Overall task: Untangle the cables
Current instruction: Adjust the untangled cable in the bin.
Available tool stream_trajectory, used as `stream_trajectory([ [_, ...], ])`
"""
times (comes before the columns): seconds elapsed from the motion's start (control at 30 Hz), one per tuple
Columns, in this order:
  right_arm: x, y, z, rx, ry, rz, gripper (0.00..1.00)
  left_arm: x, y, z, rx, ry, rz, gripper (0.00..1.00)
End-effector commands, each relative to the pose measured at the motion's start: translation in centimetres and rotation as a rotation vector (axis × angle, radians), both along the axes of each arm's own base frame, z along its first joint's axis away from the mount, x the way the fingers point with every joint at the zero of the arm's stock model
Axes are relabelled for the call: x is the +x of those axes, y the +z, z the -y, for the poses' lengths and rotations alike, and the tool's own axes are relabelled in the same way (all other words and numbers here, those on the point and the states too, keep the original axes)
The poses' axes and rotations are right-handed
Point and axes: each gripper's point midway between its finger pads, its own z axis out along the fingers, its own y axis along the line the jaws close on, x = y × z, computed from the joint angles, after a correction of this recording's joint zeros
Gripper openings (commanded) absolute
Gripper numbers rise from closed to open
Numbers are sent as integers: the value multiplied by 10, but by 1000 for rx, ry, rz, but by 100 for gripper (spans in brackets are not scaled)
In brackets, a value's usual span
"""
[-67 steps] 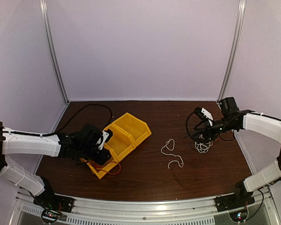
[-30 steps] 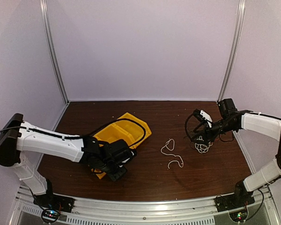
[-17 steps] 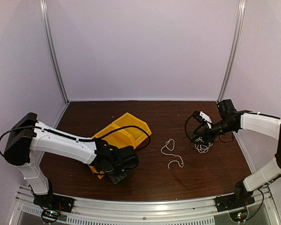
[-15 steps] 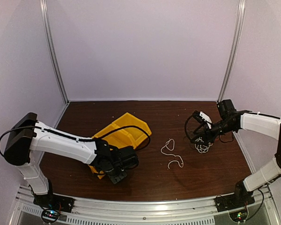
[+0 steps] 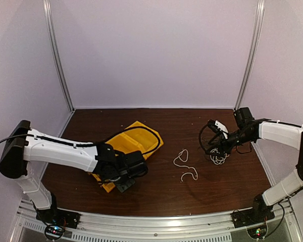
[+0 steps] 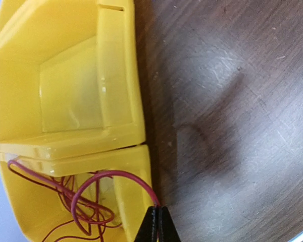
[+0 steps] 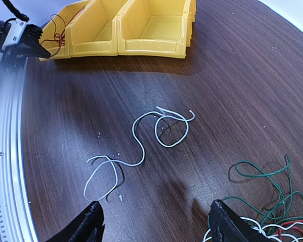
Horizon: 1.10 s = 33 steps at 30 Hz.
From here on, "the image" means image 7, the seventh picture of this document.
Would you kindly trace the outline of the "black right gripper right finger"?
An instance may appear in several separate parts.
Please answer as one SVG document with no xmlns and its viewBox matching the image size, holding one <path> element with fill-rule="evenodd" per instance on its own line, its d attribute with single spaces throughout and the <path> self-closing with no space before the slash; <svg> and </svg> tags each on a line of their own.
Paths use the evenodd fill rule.
<svg viewBox="0 0 303 242">
<path fill-rule="evenodd" d="M 270 241 L 269 238 L 251 228 L 222 200 L 214 200 L 212 202 L 209 218 L 212 241 Z"/>
</svg>

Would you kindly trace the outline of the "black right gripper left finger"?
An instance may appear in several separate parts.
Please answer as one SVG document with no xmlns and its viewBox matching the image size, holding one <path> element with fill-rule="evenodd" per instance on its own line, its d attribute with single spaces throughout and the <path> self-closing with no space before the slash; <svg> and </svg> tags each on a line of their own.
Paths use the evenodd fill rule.
<svg viewBox="0 0 303 242">
<path fill-rule="evenodd" d="M 102 206 L 99 201 L 93 201 L 47 241 L 102 241 L 104 230 Z"/>
</svg>

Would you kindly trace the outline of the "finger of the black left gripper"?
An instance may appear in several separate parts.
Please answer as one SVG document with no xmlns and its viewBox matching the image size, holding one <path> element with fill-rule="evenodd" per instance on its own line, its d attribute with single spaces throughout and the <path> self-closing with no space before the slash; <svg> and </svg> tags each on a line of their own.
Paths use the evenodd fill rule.
<svg viewBox="0 0 303 242">
<path fill-rule="evenodd" d="M 51 53 L 39 42 L 42 34 L 43 30 L 40 27 L 34 24 L 28 24 L 17 44 L 17 54 L 21 56 L 50 58 Z"/>
</svg>

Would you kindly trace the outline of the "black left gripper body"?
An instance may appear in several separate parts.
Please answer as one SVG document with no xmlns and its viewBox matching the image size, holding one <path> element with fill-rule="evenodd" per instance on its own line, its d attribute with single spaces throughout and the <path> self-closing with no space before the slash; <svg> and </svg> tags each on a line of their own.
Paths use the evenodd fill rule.
<svg viewBox="0 0 303 242">
<path fill-rule="evenodd" d="M 0 20 L 0 53 L 3 54 L 0 67 L 4 70 L 17 71 L 23 68 L 26 63 L 26 57 L 17 54 L 17 44 L 9 46 L 5 51 L 2 51 L 2 45 L 13 20 L 16 20 L 16 18 L 10 18 L 6 21 Z"/>
</svg>

